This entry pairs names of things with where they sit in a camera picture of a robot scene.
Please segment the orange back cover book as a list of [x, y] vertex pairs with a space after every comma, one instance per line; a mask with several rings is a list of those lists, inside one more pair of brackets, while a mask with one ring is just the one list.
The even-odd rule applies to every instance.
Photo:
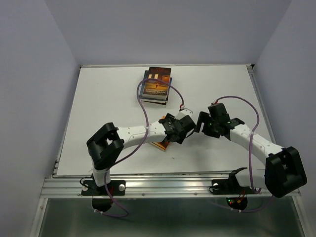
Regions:
[[171, 143], [170, 142], [151, 142], [150, 144], [154, 146], [155, 148], [158, 148], [165, 152]]

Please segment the brown book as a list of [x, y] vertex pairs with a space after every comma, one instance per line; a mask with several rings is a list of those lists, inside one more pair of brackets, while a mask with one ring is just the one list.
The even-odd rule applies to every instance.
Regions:
[[168, 96], [171, 79], [171, 68], [149, 67], [144, 79], [148, 79], [141, 87], [141, 96], [150, 99], [165, 100]]

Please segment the Nineteen Eighty-Four blue book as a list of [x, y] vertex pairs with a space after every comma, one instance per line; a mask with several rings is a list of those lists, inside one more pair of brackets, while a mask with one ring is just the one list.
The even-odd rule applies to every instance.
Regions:
[[147, 103], [155, 103], [155, 104], [161, 104], [161, 105], [166, 105], [168, 101], [160, 101], [160, 100], [148, 100], [148, 99], [140, 99], [142, 102], [147, 102]]

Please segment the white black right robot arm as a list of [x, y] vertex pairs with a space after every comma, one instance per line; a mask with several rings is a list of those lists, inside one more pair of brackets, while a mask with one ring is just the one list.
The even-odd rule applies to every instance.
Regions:
[[230, 118], [222, 103], [213, 104], [208, 110], [198, 116], [197, 133], [215, 138], [224, 136], [245, 148], [250, 157], [255, 156], [265, 166], [264, 170], [257, 171], [241, 167], [230, 172], [227, 179], [213, 180], [213, 194], [238, 194], [242, 190], [251, 194], [254, 187], [281, 198], [306, 185], [307, 176], [297, 149], [284, 148], [254, 133], [242, 120]]

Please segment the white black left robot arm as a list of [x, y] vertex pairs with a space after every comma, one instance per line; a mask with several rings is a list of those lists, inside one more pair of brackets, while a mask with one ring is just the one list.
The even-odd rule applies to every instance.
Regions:
[[92, 178], [82, 181], [81, 195], [125, 195], [126, 181], [111, 180], [110, 169], [120, 153], [127, 148], [152, 142], [182, 144], [187, 134], [195, 129], [192, 113], [180, 111], [177, 116], [167, 114], [164, 118], [146, 126], [116, 127], [112, 122], [102, 126], [86, 143], [93, 164]]

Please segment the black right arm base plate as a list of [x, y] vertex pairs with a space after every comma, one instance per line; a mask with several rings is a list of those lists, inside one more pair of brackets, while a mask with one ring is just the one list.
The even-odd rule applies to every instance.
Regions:
[[255, 194], [249, 187], [242, 187], [237, 181], [230, 179], [212, 180], [209, 191], [214, 195]]

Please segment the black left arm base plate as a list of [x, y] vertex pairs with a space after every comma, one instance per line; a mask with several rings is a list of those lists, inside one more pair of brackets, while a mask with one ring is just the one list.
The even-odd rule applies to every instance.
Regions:
[[[112, 180], [108, 185], [109, 193], [112, 196], [124, 196], [125, 195], [125, 180]], [[82, 196], [107, 196], [105, 186], [98, 187], [93, 180], [84, 180], [81, 190]]]

